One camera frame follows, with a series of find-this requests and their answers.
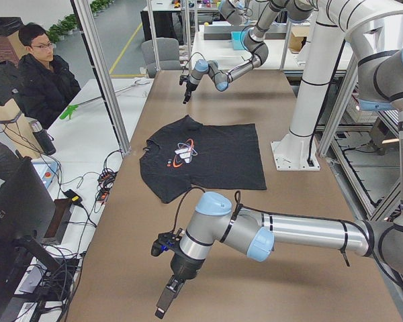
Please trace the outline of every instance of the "power adapter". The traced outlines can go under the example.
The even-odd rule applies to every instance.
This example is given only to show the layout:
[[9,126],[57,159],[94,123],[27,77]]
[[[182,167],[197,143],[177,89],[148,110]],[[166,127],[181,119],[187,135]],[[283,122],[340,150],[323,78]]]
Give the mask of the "power adapter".
[[82,207],[82,197],[79,196],[75,191],[69,189],[68,191],[65,191],[63,193],[67,198],[70,198],[73,204]]

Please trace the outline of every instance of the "black monitor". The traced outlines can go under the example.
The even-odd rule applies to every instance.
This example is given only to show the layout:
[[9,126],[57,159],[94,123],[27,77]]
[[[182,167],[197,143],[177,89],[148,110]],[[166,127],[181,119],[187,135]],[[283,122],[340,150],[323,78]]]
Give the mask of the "black monitor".
[[33,256],[48,269],[58,262],[40,245],[55,205],[31,159],[24,158],[0,188],[0,317]]

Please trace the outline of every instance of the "blue box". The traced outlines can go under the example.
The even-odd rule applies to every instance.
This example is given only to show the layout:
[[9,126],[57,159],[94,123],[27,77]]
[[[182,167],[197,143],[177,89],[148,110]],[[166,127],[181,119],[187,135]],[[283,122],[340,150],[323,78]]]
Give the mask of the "blue box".
[[234,50],[246,50],[246,48],[243,46],[243,40],[246,34],[247,31],[231,32],[231,42]]

